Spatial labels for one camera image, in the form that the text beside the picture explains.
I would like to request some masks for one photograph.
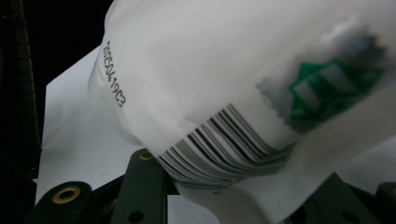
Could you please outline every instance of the barcode label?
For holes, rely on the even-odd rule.
[[[220,190],[247,177],[275,174],[293,146],[268,146],[235,107],[227,105],[163,153],[159,162],[185,187]]]

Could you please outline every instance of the green printed graphic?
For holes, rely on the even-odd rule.
[[[320,65],[302,63],[293,94],[290,118],[325,120],[356,104],[366,96],[383,71],[373,67],[354,67],[338,60]]]

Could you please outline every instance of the round hole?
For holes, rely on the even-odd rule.
[[[144,151],[139,154],[139,159],[143,160],[143,161],[148,161],[148,160],[151,160],[152,158],[153,158],[152,154],[149,153],[148,151]]]
[[[131,223],[139,223],[140,221],[143,220],[143,218],[145,217],[145,215],[142,212],[132,212],[131,215],[129,215],[129,222]]]
[[[74,201],[80,194],[80,189],[77,186],[69,186],[59,190],[52,198],[52,201],[57,204],[70,203]]]
[[[361,220],[353,213],[343,211],[341,216],[343,216],[343,218],[350,223],[361,223]]]

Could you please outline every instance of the plastic package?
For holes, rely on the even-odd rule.
[[[221,223],[277,223],[396,134],[396,3],[124,1],[93,108]]]

